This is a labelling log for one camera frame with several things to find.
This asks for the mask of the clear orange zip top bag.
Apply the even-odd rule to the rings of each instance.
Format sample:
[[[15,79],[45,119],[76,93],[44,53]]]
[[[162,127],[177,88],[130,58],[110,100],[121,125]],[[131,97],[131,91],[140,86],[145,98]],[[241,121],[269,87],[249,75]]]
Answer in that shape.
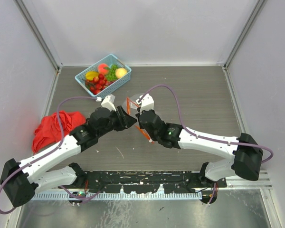
[[[137,109],[140,107],[140,103],[137,101],[143,94],[135,94],[131,97],[127,97],[125,101],[126,105],[126,111],[129,115],[134,115],[134,111],[137,111]],[[135,128],[145,137],[147,138],[149,143],[154,144],[154,141],[151,139],[149,134],[139,127],[138,124],[135,125]]]

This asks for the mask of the yellow pear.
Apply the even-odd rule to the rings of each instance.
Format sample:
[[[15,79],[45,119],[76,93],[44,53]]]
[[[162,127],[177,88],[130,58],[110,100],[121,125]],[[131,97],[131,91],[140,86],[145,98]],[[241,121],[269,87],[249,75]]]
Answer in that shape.
[[[117,79],[122,78],[128,73],[128,71],[125,68],[118,68],[115,71],[115,76]]]

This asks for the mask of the red orange peach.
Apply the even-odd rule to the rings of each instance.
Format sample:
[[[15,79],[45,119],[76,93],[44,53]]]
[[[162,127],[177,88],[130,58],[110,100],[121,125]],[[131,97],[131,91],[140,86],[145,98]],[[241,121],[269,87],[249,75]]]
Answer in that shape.
[[[107,75],[109,73],[110,67],[106,63],[101,63],[97,67],[98,73]]]

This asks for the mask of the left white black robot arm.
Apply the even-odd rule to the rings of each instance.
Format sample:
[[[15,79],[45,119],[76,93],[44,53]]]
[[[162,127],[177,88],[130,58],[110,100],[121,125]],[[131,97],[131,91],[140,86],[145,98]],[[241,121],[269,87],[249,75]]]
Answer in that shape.
[[[61,170],[50,169],[63,160],[75,156],[98,143],[98,139],[111,131],[123,131],[137,122],[121,107],[109,110],[97,108],[86,122],[64,136],[58,143],[37,155],[5,162],[0,178],[0,189],[5,192],[13,207],[29,202],[36,193],[47,188],[72,185],[84,186],[85,172],[78,165]]]

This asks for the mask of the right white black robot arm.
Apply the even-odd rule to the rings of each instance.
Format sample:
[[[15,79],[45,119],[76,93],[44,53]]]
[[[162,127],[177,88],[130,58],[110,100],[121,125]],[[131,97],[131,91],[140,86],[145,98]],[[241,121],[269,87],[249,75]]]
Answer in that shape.
[[[193,149],[222,157],[220,161],[202,165],[199,173],[202,186],[210,187],[222,178],[235,175],[248,181],[258,180],[263,150],[251,135],[202,135],[179,124],[165,123],[153,110],[136,114],[136,117],[139,127],[165,148]]]

